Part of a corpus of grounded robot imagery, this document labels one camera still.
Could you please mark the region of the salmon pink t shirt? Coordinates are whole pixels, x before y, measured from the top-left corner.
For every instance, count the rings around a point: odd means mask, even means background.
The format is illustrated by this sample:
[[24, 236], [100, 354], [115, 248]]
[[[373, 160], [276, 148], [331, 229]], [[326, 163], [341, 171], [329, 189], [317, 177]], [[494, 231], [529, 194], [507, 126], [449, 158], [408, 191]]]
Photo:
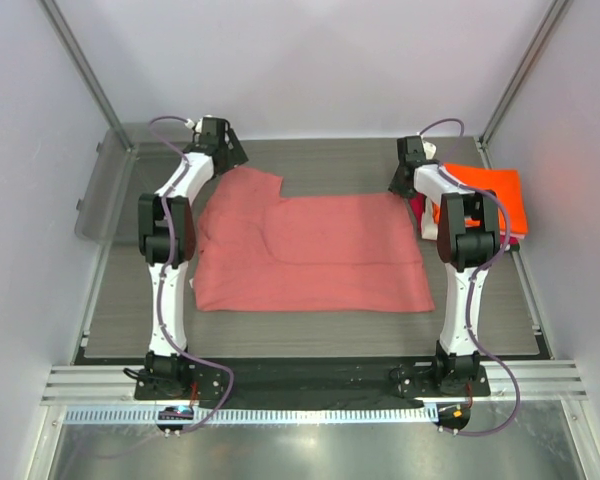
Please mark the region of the salmon pink t shirt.
[[197, 224], [199, 310], [434, 310], [400, 197], [285, 197], [282, 186], [282, 177], [254, 168], [222, 176]]

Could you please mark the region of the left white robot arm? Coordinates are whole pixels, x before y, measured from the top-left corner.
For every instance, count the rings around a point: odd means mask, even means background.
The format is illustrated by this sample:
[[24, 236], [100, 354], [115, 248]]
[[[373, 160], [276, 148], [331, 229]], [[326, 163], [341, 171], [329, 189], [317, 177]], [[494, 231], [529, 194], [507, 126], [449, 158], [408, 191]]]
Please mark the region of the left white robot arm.
[[151, 120], [148, 128], [167, 120], [182, 123], [192, 139], [181, 149], [154, 134], [179, 156], [179, 163], [163, 186], [138, 200], [138, 248], [151, 281], [152, 333], [143, 368], [136, 374], [136, 397], [183, 398], [201, 386], [209, 369], [217, 373], [218, 383], [210, 387], [210, 396], [218, 397], [232, 389], [234, 373], [190, 354], [184, 329], [185, 284], [196, 253], [192, 206], [208, 182], [243, 165], [248, 157], [226, 119], [164, 115]]

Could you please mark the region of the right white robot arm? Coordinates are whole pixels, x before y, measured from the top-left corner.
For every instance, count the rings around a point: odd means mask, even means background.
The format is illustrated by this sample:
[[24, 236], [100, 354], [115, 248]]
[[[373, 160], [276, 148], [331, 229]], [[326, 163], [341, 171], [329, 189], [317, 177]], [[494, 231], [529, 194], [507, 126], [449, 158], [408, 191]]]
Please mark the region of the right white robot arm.
[[478, 322], [491, 265], [509, 241], [500, 227], [502, 203], [495, 192], [454, 177], [425, 149], [419, 135], [396, 141], [398, 166], [389, 191], [404, 199], [421, 194], [439, 205], [436, 247], [447, 278], [444, 324], [428, 369], [412, 380], [442, 395], [460, 396], [482, 378]]

